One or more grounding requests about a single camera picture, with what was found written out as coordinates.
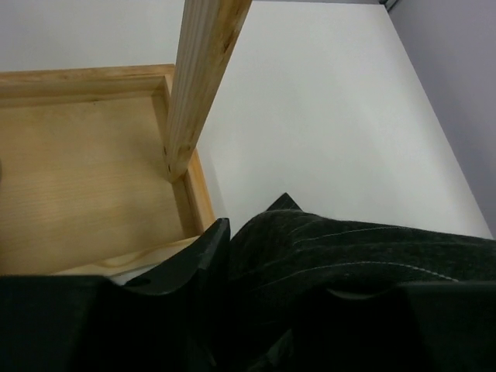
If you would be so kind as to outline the black pinstriped shirt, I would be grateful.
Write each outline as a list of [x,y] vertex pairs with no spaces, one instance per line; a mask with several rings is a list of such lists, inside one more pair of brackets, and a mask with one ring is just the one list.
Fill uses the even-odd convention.
[[320,288],[374,295],[409,283],[493,282],[495,242],[328,219],[282,195],[232,238],[228,371],[296,371],[292,326]]

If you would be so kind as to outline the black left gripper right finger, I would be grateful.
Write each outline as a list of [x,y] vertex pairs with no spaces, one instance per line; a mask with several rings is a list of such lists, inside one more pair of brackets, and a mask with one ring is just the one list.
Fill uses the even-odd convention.
[[495,284],[320,288],[301,302],[292,334],[296,371],[493,371]]

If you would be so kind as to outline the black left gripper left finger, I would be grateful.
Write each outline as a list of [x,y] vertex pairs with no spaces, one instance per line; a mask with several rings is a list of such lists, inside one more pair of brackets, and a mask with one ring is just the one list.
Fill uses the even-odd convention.
[[213,371],[228,219],[158,266],[103,276],[1,279],[3,371]]

